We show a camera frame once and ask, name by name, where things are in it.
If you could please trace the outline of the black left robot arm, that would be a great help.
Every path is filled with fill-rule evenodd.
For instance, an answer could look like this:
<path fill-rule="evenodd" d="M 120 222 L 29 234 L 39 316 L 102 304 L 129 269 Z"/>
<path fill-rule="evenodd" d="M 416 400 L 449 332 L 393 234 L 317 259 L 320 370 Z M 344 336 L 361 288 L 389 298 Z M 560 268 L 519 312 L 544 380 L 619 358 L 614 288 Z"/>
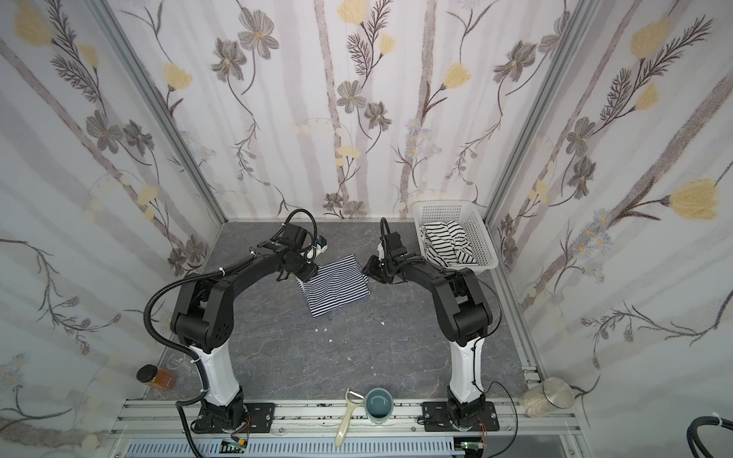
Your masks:
<path fill-rule="evenodd" d="M 326 248 L 323 236 L 286 223 L 244 260 L 181 286 L 171 331 L 193 353 L 193 363 L 207 382 L 192 431 L 237 431 L 249 418 L 229 352 L 235 328 L 234 301 L 248 287 L 275 273 L 281 280 L 293 274 L 302 282 L 310 281 L 318 272 L 314 260 Z"/>

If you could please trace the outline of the blue white striped tank top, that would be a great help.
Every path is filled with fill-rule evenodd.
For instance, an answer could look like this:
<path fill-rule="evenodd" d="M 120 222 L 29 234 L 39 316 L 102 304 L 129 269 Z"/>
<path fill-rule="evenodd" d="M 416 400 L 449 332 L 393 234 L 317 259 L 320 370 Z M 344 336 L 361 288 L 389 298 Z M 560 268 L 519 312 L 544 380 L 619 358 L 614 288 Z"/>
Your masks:
<path fill-rule="evenodd" d="M 298 284 L 313 318 L 370 295 L 368 277 L 353 255 L 320 267 L 310 281 Z"/>

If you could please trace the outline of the black white striped tank top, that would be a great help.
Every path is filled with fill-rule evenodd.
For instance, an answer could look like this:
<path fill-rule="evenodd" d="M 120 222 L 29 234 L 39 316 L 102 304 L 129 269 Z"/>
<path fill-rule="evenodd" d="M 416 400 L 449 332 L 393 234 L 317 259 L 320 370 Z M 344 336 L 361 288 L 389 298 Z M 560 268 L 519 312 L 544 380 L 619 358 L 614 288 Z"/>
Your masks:
<path fill-rule="evenodd" d="M 440 267 L 474 264 L 475 252 L 465 229 L 456 221 L 434 221 L 420 227 L 425 257 Z"/>

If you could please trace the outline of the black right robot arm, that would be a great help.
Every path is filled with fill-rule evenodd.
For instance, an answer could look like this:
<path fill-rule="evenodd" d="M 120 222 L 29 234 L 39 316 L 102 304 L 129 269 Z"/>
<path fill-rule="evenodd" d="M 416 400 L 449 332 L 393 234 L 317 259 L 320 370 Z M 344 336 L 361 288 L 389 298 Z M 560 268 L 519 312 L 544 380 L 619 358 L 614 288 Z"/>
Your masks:
<path fill-rule="evenodd" d="M 450 343 L 452 375 L 447 413 L 459 431 L 470 429 L 484 412 L 486 389 L 481 382 L 481 355 L 494 314 L 471 269 L 450 270 L 408 251 L 397 232 L 382 228 L 378 253 L 363 273 L 380 284 L 417 284 L 431 294 L 437 324 Z"/>

